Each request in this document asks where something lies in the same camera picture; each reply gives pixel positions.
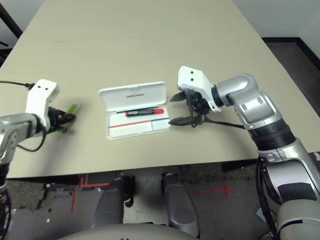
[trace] black cable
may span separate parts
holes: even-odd
[[[8,44],[6,44],[5,42],[3,42],[3,41],[0,41],[0,45],[3,45],[3,46],[5,46],[5,47],[9,47],[9,45]]]
[[[11,223],[11,200],[7,189],[1,194],[0,200],[0,240],[4,240]]]
[[[230,122],[224,122],[224,121],[214,121],[209,119],[206,115],[204,115],[204,123],[211,123],[211,124],[219,124],[219,125],[224,125],[224,126],[229,126],[229,127],[234,127],[234,128],[238,128],[238,129],[245,129],[244,126],[239,125],[239,124],[233,124]]]
[[[276,237],[277,236],[277,228],[276,228],[276,224],[274,222],[274,219],[272,218],[271,210],[270,210],[267,198],[265,196],[262,170],[263,170],[263,162],[262,162],[261,158],[258,158],[257,162],[256,162],[256,169],[255,169],[256,191],[258,194],[259,203],[260,203],[261,210],[264,215],[265,221],[266,221],[271,233],[273,234],[273,236]]]
[[[19,86],[24,86],[28,88],[29,90],[32,89],[32,87],[35,85],[34,83],[21,83],[16,81],[0,81],[0,84],[14,84]]]
[[[28,152],[31,152],[31,153],[34,153],[36,151],[38,151],[42,146],[43,144],[45,143],[45,140],[46,140],[46,136],[47,136],[47,131],[46,131],[46,128],[44,126],[41,127],[41,132],[42,132],[42,140],[40,142],[40,145],[35,148],[35,149],[29,149],[29,148],[26,148],[24,146],[21,146],[21,145],[17,145],[17,147],[25,150],[25,151],[28,151]]]

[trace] screwdriver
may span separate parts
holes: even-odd
[[[142,109],[142,110],[135,110],[135,111],[126,111],[126,117],[135,117],[135,116],[143,116],[143,115],[153,115],[153,114],[163,114],[165,110],[162,108],[155,108],[155,109]]]

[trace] gray floor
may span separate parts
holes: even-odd
[[[160,181],[161,176],[155,175],[136,178],[137,196],[133,207],[124,210],[124,223],[168,224]],[[226,180],[225,185],[227,196],[215,192],[224,188],[221,180],[185,185],[197,209],[201,239],[257,239],[268,227],[256,215],[259,203],[254,181]],[[78,192],[73,212],[71,196],[52,199],[50,194],[39,210],[17,209],[8,239],[56,240],[88,229],[101,193],[97,189]]]
[[[320,115],[320,72],[317,68],[295,43],[267,45]],[[186,183],[185,187],[192,193],[202,240],[256,240],[267,231],[267,225],[256,215],[259,204],[252,170],[239,174],[238,179],[226,175],[226,188],[230,188],[226,195],[216,191],[224,188],[222,181],[207,176],[206,164],[188,169],[195,169],[194,176],[201,176],[199,182],[187,181],[193,184]],[[166,206],[160,191],[161,175],[149,170],[140,173],[136,177],[135,203],[125,208],[124,222],[167,224]],[[77,192],[73,212],[71,196],[53,199],[50,194],[39,210],[16,209],[8,239],[55,240],[88,229],[100,195],[97,189]],[[271,208],[277,211],[278,206],[272,204]]]

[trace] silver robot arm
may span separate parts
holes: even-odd
[[[320,201],[319,171],[272,99],[258,89],[252,75],[240,74],[214,85],[202,71],[182,66],[178,86],[185,93],[200,93],[213,112],[220,112],[222,106],[234,107],[257,146],[264,165],[261,174],[273,201],[278,204],[294,200]],[[288,222],[282,220],[278,231],[285,224]]]

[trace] open white case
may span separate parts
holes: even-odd
[[[99,91],[104,103],[106,136],[122,139],[168,131],[171,125],[167,107],[167,86],[164,81],[104,88]],[[160,114],[126,116],[127,111],[161,108]]]

